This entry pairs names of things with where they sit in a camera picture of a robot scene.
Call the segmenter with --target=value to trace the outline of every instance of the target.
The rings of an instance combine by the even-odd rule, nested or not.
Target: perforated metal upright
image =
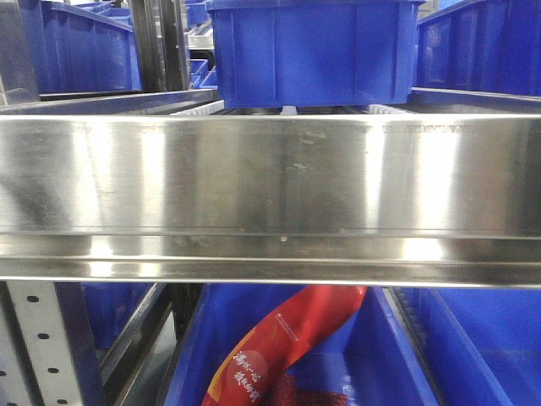
[[[28,354],[19,373],[34,371],[42,404],[104,406],[105,392],[80,285],[12,281],[6,286],[16,317],[9,324],[19,324]],[[17,404],[41,403],[23,399]]]

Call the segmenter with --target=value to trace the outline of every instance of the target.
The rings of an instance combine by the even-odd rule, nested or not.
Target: shelving rack
[[[125,404],[171,311],[182,337],[195,283],[541,287],[541,98],[181,117],[219,96],[173,91],[187,76],[148,49],[156,93],[74,100],[38,101],[27,70],[31,91],[8,88],[0,60],[0,403]],[[100,360],[68,283],[89,280],[156,283]]]

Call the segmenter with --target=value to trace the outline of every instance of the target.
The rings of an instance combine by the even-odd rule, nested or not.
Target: stainless steel shelf
[[[6,116],[0,278],[539,287],[540,119]]]

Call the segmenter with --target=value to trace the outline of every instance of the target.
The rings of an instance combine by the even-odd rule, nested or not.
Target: storage rack
[[[163,83],[153,85],[158,90],[172,89],[164,89]],[[8,100],[8,92],[3,90]],[[36,99],[32,92],[26,95],[30,95],[28,101]],[[541,156],[535,145],[528,144],[538,131],[541,99],[415,89],[410,102],[400,108],[429,115],[374,117],[367,109],[329,107],[299,109],[297,117],[271,117],[280,113],[276,109],[220,110],[211,118],[163,117],[194,112],[218,100],[214,91],[168,91],[0,107],[0,115],[5,115],[0,117],[4,162],[0,207],[3,213],[10,213],[0,226],[0,279],[6,281],[0,284],[0,334],[8,348],[0,360],[19,404],[64,404],[61,401],[66,398],[69,404],[124,404],[165,317],[173,307],[181,337],[198,292],[191,284],[182,285],[180,292],[155,284],[98,362],[88,325],[78,317],[84,313],[80,292],[66,281],[541,286],[541,228],[538,208],[533,206],[541,185],[528,177],[536,174]],[[399,135],[407,149],[415,146],[420,151],[415,140],[434,128],[450,136],[477,139],[478,149],[449,153],[465,168],[473,165],[473,169],[485,170],[473,171],[477,177],[455,179],[454,189],[448,189],[444,197],[453,197],[456,205],[446,207],[446,217],[439,217],[445,223],[439,230],[430,227],[429,219],[418,217],[423,211],[433,211],[434,205],[438,211],[437,202],[415,206],[410,201],[414,211],[396,212],[408,202],[407,193],[393,195],[391,201],[396,205],[387,208],[390,217],[369,213],[371,220],[363,221],[372,221],[372,225],[359,227],[361,201],[354,199],[360,195],[348,193],[363,165],[369,165],[365,154],[351,155],[344,162],[333,161],[336,157],[330,144],[312,153],[299,148],[328,134],[341,136],[342,140],[333,142],[342,151],[365,145],[368,135],[371,140]],[[134,137],[130,142],[125,141],[126,132]],[[155,137],[152,145],[141,144],[137,135],[148,133]],[[178,144],[182,133],[191,144]],[[32,142],[28,134],[39,134],[42,142]],[[99,158],[89,140],[104,134],[112,139],[109,167],[76,159],[85,154]],[[263,144],[239,149],[249,145],[244,141],[253,143],[255,135],[262,135],[256,140]],[[79,140],[87,144],[77,152]],[[491,142],[507,145],[509,155],[487,156]],[[269,154],[262,150],[263,145]],[[183,148],[197,152],[198,159],[187,159],[179,153]],[[152,155],[143,151],[152,151]],[[252,155],[242,160],[241,152]],[[399,151],[391,153],[397,156]],[[309,163],[325,155],[329,159],[321,163],[322,168],[333,176],[322,180],[336,182],[336,189],[325,197],[326,205],[311,207],[303,198],[302,186],[317,181],[320,173],[311,177]],[[430,168],[424,157],[419,153],[417,163],[408,167],[418,169],[419,182],[422,172]],[[490,161],[495,158],[503,161]],[[494,172],[487,169],[497,172],[504,165],[511,167],[511,162],[520,163],[512,173],[520,175],[520,182],[499,195],[496,208],[500,217],[481,216],[484,204],[479,199],[485,196],[484,186],[495,181]],[[386,162],[380,156],[372,163]],[[380,176],[392,179],[402,175],[403,168],[397,172],[392,165],[384,167],[387,172],[380,169]],[[216,176],[224,170],[226,178]],[[337,178],[338,171],[350,177]],[[268,173],[276,178],[263,176]],[[60,190],[55,183],[59,179],[68,188]],[[91,189],[90,193],[82,195],[78,184]],[[196,190],[188,187],[186,191],[197,195],[179,200],[177,192],[190,184],[196,184]],[[229,195],[233,184],[253,187],[237,188],[235,195]],[[395,187],[388,184],[387,192],[395,193]],[[137,201],[139,211],[127,211],[126,199]],[[263,211],[247,210],[261,202]],[[346,207],[357,210],[348,217]],[[312,227],[314,219],[306,219],[307,212],[326,220],[327,225]],[[191,217],[184,220],[184,213]],[[408,222],[412,219],[418,221],[414,226]],[[387,225],[377,227],[384,221]],[[99,246],[108,250],[93,250]],[[35,309],[36,304],[38,313],[24,311]],[[51,353],[50,348],[54,348],[54,359],[43,357],[44,351]],[[99,381],[104,383],[103,391],[97,390]]]

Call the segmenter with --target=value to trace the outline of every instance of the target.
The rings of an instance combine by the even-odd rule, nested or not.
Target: blue storage bin
[[[200,89],[217,89],[218,88],[218,75],[216,74],[216,68],[212,69],[206,78],[201,81],[199,85]]]
[[[238,341],[302,287],[213,284],[203,289],[166,406],[200,406],[210,380]],[[348,405],[436,405],[381,288],[361,310],[289,371],[299,388],[345,393]]]
[[[210,0],[226,107],[405,102],[420,3]]]
[[[541,291],[401,292],[446,404],[541,404]]]
[[[209,73],[209,61],[207,59],[191,59],[190,72],[192,87],[194,89],[199,89],[201,80],[203,80]]]
[[[541,96],[539,0],[509,0],[498,91]]]
[[[21,4],[40,93],[141,88],[131,26],[64,3]],[[110,7],[104,2],[93,9]]]
[[[496,91],[507,0],[466,0],[421,19],[417,85]]]
[[[185,3],[189,27],[201,25],[209,19],[210,16],[206,12],[205,0],[185,0]]]
[[[151,283],[81,283],[97,349],[108,349]]]

